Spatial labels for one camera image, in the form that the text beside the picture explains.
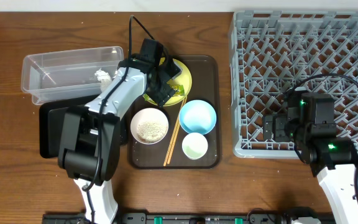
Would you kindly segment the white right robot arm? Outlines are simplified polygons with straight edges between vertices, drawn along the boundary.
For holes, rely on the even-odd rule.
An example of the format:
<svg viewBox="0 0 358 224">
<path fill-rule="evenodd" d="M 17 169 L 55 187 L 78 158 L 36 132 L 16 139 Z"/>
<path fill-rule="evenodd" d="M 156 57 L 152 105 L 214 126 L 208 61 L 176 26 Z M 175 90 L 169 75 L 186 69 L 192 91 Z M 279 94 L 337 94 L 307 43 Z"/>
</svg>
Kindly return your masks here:
<svg viewBox="0 0 358 224">
<path fill-rule="evenodd" d="M 350 138 L 336 134 L 334 99 L 296 90 L 285 101 L 286 113 L 263 117 L 263 138 L 293 142 L 323 189 L 336 223 L 358 223 L 358 153 Z"/>
</svg>

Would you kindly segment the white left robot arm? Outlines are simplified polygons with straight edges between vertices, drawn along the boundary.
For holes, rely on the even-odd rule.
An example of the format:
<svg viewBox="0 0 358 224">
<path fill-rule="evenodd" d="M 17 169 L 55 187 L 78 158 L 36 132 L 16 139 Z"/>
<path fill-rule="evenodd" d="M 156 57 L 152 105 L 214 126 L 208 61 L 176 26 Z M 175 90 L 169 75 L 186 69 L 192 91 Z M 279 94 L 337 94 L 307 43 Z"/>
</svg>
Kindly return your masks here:
<svg viewBox="0 0 358 224">
<path fill-rule="evenodd" d="M 58 166 L 81 189 L 90 223 L 112 223 L 118 210 L 111 179 L 120 156 L 121 119 L 143 94 L 163 106 L 175 93 L 169 81 L 183 69 L 171 56 L 131 55 L 119 62 L 115 78 L 99 96 L 66 110 Z"/>
</svg>

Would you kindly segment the light blue bowl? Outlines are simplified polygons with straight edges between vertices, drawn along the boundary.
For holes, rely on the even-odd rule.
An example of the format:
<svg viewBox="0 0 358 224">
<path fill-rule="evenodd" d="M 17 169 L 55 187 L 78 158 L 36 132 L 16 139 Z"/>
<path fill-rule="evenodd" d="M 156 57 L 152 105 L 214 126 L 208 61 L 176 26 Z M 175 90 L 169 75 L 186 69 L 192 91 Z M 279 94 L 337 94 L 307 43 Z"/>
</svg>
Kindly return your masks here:
<svg viewBox="0 0 358 224">
<path fill-rule="evenodd" d="M 207 101 L 192 100 L 181 108 L 179 122 L 185 132 L 205 135 L 214 129 L 217 114 Z"/>
</svg>

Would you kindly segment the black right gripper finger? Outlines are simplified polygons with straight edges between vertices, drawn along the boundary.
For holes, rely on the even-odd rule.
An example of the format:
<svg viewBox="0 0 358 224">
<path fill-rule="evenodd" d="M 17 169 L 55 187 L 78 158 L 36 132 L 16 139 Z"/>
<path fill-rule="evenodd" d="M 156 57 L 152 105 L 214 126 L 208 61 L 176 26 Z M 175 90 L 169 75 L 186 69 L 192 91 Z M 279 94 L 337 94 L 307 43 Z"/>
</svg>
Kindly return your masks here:
<svg viewBox="0 0 358 224">
<path fill-rule="evenodd" d="M 285 133 L 285 125 L 287 123 L 287 117 L 285 114 L 278 114 L 275 118 L 275 134 L 274 140 L 276 142 L 288 142 L 288 136 Z"/>
<path fill-rule="evenodd" d="M 273 138 L 273 119 L 274 115 L 267 114 L 263 117 L 263 139 L 269 140 Z"/>
</svg>

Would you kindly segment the dark brown serving tray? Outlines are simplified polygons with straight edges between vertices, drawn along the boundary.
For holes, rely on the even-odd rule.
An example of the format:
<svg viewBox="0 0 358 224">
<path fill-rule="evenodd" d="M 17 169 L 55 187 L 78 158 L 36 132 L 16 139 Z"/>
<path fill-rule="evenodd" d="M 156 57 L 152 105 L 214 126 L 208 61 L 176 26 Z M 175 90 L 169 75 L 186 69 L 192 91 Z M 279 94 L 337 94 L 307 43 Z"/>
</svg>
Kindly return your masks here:
<svg viewBox="0 0 358 224">
<path fill-rule="evenodd" d="M 221 155 L 218 68 L 207 55 L 181 55 L 183 68 L 171 81 L 185 95 L 174 96 L 163 107 L 139 97 L 128 112 L 128 158 L 138 169 L 209 169 Z M 147 143 L 139 137 L 145 123 L 166 129 L 162 139 Z"/>
</svg>

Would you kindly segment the pile of rice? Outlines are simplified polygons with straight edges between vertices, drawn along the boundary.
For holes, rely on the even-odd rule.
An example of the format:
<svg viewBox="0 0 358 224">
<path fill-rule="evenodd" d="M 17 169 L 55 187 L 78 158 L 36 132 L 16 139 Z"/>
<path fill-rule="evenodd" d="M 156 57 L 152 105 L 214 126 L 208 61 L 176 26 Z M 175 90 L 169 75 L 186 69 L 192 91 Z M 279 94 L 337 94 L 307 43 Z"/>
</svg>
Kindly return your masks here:
<svg viewBox="0 0 358 224">
<path fill-rule="evenodd" d="M 156 121 L 144 121 L 137 126 L 137 134 L 141 141 L 155 143 L 167 132 L 167 125 Z"/>
</svg>

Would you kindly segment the black waste tray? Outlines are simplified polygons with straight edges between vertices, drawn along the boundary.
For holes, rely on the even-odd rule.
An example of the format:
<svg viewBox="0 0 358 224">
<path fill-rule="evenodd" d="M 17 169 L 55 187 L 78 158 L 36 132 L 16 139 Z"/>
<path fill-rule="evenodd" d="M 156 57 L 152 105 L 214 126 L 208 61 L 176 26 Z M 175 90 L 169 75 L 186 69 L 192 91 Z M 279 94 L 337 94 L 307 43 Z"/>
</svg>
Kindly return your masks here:
<svg viewBox="0 0 358 224">
<path fill-rule="evenodd" d="M 68 100 L 53 101 L 43 104 L 39 111 L 40 128 L 40 155 L 49 159 L 60 155 L 60 140 L 63 131 L 65 113 L 71 106 L 83 106 L 94 99 L 94 96 L 73 98 Z M 65 159 L 69 161 L 91 161 L 96 162 L 97 135 L 89 133 L 90 142 L 81 140 L 82 147 L 79 150 L 65 152 Z"/>
</svg>

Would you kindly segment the clear plastic waste bin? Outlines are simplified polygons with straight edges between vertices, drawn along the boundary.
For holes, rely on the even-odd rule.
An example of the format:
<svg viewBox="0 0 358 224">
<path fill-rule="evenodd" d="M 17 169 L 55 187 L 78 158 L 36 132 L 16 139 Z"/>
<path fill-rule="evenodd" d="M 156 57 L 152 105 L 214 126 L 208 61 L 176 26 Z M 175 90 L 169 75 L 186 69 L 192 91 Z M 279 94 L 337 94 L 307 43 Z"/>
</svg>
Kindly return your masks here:
<svg viewBox="0 0 358 224">
<path fill-rule="evenodd" d="M 120 46 L 28 55 L 22 65 L 21 90 L 32 95 L 35 105 L 98 96 L 101 90 L 95 72 L 101 69 L 114 79 L 123 59 Z"/>
</svg>

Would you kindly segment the small white cup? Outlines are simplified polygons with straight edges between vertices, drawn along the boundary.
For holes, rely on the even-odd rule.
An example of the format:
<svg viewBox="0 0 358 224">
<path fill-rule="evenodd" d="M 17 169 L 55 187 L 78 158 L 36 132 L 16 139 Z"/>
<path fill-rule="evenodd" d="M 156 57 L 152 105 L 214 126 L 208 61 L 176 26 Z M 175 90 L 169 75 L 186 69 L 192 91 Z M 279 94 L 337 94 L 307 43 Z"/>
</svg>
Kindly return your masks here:
<svg viewBox="0 0 358 224">
<path fill-rule="evenodd" d="M 208 141 L 200 133 L 187 134 L 181 146 L 183 153 L 191 160 L 202 158 L 208 151 Z"/>
</svg>

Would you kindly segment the yellow plate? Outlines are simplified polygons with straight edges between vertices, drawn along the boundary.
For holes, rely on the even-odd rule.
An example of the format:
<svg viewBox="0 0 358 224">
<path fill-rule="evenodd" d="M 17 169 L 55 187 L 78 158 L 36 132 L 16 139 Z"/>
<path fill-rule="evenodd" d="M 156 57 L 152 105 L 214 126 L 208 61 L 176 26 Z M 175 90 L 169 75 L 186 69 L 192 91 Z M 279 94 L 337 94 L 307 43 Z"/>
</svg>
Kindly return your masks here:
<svg viewBox="0 0 358 224">
<path fill-rule="evenodd" d="M 181 68 L 181 74 L 174 78 L 173 80 L 169 80 L 167 84 L 171 87 L 172 85 L 183 85 L 185 89 L 185 96 L 172 96 L 164 106 L 173 106 L 177 103 L 180 103 L 185 99 L 185 97 L 189 94 L 191 90 L 191 86 L 193 83 L 190 70 L 188 67 L 181 61 L 177 59 L 173 59 L 176 65 Z"/>
</svg>

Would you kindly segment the grey dishwasher rack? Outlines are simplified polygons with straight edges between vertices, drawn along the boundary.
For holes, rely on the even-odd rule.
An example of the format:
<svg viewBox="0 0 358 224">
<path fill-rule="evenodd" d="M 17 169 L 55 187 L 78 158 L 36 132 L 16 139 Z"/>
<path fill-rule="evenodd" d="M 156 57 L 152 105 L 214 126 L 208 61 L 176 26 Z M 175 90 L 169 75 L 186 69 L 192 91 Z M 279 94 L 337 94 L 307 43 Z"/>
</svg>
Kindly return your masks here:
<svg viewBox="0 0 358 224">
<path fill-rule="evenodd" d="M 237 157 L 296 157 L 293 143 L 263 139 L 262 118 L 284 113 L 297 83 L 334 98 L 337 135 L 358 149 L 358 11 L 238 11 L 228 37 Z"/>
</svg>

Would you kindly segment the white tissue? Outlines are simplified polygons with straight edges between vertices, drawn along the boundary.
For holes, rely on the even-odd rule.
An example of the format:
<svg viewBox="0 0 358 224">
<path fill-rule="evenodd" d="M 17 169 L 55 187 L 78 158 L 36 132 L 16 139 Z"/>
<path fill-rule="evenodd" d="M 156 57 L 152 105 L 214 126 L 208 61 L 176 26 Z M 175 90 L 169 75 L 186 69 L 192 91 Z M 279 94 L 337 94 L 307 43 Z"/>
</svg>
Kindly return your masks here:
<svg viewBox="0 0 358 224">
<path fill-rule="evenodd" d="M 100 90 L 104 91 L 112 82 L 112 78 L 108 72 L 101 69 L 97 70 L 94 74 L 97 80 L 100 82 Z"/>
</svg>

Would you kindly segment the white bowl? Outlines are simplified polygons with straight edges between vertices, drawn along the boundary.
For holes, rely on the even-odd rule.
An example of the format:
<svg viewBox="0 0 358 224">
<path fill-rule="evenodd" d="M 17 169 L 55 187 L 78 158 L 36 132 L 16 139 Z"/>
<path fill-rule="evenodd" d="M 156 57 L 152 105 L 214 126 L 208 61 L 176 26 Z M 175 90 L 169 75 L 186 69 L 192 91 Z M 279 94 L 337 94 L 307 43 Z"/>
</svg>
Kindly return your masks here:
<svg viewBox="0 0 358 224">
<path fill-rule="evenodd" d="M 132 136 L 142 144 L 160 142 L 166 136 L 168 128 L 167 116 L 156 108 L 145 108 L 138 111 L 130 124 Z"/>
</svg>

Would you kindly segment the green snack wrapper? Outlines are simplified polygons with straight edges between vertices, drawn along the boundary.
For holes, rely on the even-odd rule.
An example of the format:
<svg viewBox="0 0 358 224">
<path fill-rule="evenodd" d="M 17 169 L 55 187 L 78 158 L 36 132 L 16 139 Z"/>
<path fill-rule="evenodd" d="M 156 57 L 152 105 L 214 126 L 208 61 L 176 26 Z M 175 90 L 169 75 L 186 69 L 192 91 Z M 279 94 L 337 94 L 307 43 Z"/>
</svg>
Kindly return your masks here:
<svg viewBox="0 0 358 224">
<path fill-rule="evenodd" d="M 173 96 L 185 96 L 185 89 L 183 85 L 172 85 L 172 90 L 174 90 Z"/>
</svg>

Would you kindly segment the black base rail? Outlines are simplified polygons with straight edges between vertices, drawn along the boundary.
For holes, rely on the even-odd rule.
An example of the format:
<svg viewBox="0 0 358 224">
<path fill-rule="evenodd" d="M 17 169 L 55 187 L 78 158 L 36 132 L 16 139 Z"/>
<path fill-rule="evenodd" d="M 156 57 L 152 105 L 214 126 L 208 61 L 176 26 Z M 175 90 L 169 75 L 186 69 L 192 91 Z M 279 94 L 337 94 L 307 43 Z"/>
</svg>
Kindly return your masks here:
<svg viewBox="0 0 358 224">
<path fill-rule="evenodd" d="M 310 207 L 295 207 L 284 212 L 254 208 L 247 214 L 177 214 L 119 212 L 112 221 L 117 224 L 267 224 L 267 223 L 321 223 L 335 224 L 331 213 L 318 213 Z"/>
</svg>

